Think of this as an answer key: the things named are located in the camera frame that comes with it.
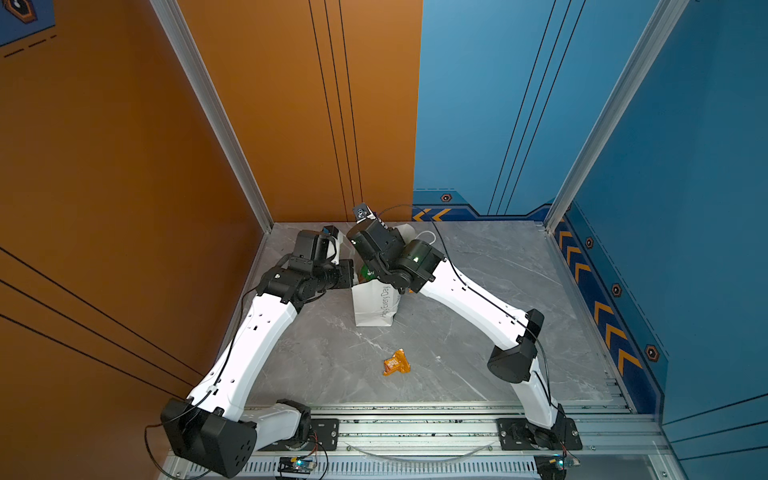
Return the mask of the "green white snack bag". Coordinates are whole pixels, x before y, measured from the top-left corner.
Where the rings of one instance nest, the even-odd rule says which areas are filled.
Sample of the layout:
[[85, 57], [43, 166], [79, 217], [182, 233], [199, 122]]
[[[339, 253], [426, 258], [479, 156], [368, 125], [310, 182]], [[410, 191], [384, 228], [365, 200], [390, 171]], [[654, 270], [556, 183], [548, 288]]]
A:
[[363, 265], [357, 274], [359, 283], [366, 283], [377, 278], [377, 274]]

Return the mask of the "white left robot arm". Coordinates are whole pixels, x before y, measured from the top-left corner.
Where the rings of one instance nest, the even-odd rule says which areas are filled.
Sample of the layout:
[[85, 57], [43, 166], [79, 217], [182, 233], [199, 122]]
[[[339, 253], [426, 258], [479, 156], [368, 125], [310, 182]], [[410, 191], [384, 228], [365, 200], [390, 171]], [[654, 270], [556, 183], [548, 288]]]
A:
[[169, 400], [160, 414], [158, 425], [176, 456], [233, 478], [257, 450], [309, 441], [311, 409], [297, 401], [279, 400], [252, 420], [243, 414], [266, 360], [302, 308], [329, 290], [351, 288], [354, 263], [341, 258], [341, 240], [334, 226], [300, 231], [293, 251], [248, 290], [248, 311], [211, 371], [185, 399]]

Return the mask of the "white paper bag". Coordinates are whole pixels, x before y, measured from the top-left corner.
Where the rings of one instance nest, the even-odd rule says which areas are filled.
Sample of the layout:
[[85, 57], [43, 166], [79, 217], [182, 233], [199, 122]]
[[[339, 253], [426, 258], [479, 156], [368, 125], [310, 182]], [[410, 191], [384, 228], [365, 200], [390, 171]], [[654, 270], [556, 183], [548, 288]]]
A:
[[401, 297], [410, 291], [418, 292], [427, 283], [433, 281], [434, 271], [444, 259], [444, 255], [433, 248], [432, 244], [418, 236], [413, 226], [409, 224], [386, 226], [394, 228], [404, 240], [405, 248], [392, 266], [398, 273], [404, 273], [407, 280], [383, 282], [376, 278], [355, 285], [352, 288], [352, 295], [355, 323], [358, 326], [391, 326], [398, 312]]

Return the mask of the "small orange candy wrapper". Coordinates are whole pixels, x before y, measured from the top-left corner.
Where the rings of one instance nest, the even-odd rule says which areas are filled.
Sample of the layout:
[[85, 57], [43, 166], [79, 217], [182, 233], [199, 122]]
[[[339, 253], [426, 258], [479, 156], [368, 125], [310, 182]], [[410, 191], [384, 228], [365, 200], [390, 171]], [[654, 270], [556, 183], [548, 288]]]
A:
[[393, 355], [383, 361], [383, 376], [390, 376], [394, 373], [410, 373], [411, 365], [403, 349], [396, 350]]

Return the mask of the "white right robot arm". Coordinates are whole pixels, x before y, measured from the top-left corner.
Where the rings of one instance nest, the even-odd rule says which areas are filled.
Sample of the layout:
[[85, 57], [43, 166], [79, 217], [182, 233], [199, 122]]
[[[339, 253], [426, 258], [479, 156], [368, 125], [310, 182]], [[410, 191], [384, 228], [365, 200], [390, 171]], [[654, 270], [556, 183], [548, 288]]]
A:
[[524, 410], [524, 437], [538, 449], [555, 450], [567, 439], [567, 418], [553, 396], [537, 346], [544, 316], [506, 304], [460, 272], [432, 244], [405, 239], [367, 211], [347, 238], [375, 278], [401, 293], [420, 293], [460, 315], [494, 344], [488, 370], [512, 385]]

